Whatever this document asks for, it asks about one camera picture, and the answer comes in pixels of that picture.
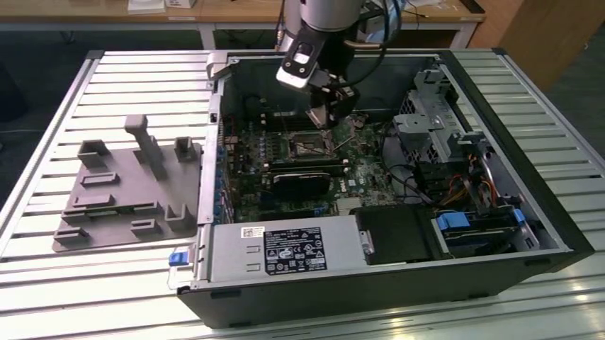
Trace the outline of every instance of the barcode sticker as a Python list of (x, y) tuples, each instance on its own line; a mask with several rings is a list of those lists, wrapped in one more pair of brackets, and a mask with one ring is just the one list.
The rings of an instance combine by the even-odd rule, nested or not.
[(262, 237), (265, 233), (265, 227), (244, 227), (242, 228), (242, 239), (252, 237)]

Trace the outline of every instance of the white sticker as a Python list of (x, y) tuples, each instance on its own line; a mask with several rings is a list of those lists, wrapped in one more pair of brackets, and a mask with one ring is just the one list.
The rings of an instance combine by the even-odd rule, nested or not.
[(175, 20), (175, 21), (194, 21), (197, 19), (195, 16), (170, 16), (169, 20)]
[(265, 227), (244, 227), (242, 228), (242, 239), (252, 237), (262, 237), (265, 233)]

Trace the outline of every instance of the motherboard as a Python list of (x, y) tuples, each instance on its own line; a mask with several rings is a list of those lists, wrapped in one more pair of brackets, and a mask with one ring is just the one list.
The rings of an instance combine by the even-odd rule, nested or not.
[(352, 115), (333, 130), (317, 130), (308, 117), (280, 112), (229, 126), (236, 222), (349, 215), (362, 206), (394, 204), (382, 127)]

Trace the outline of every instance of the floor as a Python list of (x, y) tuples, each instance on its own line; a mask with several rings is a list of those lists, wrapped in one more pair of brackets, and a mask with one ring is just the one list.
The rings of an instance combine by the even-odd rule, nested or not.
[[(90, 50), (195, 50), (195, 32), (91, 32), (75, 34), (66, 44), (59, 33), (0, 33), (0, 62), (30, 105), (19, 119), (0, 123), (0, 206), (22, 175), (31, 153)], [(220, 33), (220, 48), (272, 48), (273, 33)], [(605, 27), (548, 93), (549, 98), (605, 155)]]

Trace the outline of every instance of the wooden desk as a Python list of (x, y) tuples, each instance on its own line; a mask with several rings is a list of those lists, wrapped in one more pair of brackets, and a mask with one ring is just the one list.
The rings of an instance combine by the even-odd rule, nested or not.
[(129, 15), (129, 0), (2, 0), (3, 23), (166, 23), (199, 21), (204, 0), (191, 9)]
[[(0, 30), (198, 30), (204, 48), (216, 50), (216, 30), (273, 30), (281, 0), (198, 0), (194, 8), (129, 15), (129, 0), (0, 0)], [(452, 32), (452, 46), (464, 48), (484, 14), (473, 14), (460, 0), (404, 13), (404, 30)]]
[(204, 0), (191, 9), (129, 15), (129, 0), (0, 0), (0, 31), (194, 30)]
[[(201, 34), (206, 49), (214, 50), (216, 30), (270, 30), (281, 12), (281, 0), (205, 0), (201, 13)], [(477, 23), (485, 15), (472, 13), (460, 0), (445, 0), (440, 5), (419, 7), (419, 17), (404, 13), (404, 30), (453, 30), (453, 48), (465, 48), (473, 35)]]

